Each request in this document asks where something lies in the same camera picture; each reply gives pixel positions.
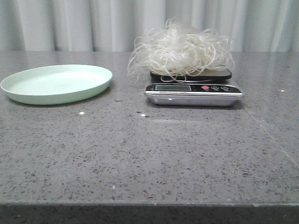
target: countertop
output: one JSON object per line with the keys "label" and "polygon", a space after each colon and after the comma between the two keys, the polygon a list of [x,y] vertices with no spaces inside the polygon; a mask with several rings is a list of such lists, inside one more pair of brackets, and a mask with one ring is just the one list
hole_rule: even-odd
{"label": "countertop", "polygon": [[113,73],[64,105],[0,91],[0,223],[299,223],[299,53],[233,53],[246,96],[232,107],[154,105],[129,57],[0,52],[1,80],[57,64]]}

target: white noodle pile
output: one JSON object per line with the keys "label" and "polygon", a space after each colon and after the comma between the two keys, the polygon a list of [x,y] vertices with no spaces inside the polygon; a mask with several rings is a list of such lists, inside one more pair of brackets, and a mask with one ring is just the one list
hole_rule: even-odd
{"label": "white noodle pile", "polygon": [[135,39],[128,74],[138,77],[146,70],[159,75],[198,76],[204,69],[232,70],[231,39],[212,29],[199,31],[167,21],[163,28],[152,28]]}

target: plate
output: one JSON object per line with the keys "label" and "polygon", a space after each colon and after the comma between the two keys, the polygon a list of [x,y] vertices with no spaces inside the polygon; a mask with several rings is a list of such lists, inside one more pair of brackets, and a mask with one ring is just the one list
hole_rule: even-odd
{"label": "plate", "polygon": [[111,71],[98,66],[54,65],[15,73],[1,82],[1,88],[21,103],[57,105],[98,95],[111,78]]}

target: curtain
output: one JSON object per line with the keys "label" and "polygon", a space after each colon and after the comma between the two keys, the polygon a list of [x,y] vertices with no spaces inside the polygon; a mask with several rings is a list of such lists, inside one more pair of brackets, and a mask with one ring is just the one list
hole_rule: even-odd
{"label": "curtain", "polygon": [[232,38],[233,51],[298,51],[298,0],[0,0],[0,50],[132,51],[167,19]]}

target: scale display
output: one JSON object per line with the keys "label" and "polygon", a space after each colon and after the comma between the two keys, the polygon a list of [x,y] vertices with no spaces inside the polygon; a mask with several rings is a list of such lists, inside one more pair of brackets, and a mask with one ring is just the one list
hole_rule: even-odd
{"label": "scale display", "polygon": [[244,93],[228,84],[151,84],[144,92],[157,105],[232,106]]}
{"label": "scale display", "polygon": [[191,91],[191,86],[189,86],[189,85],[156,85],[155,90]]}

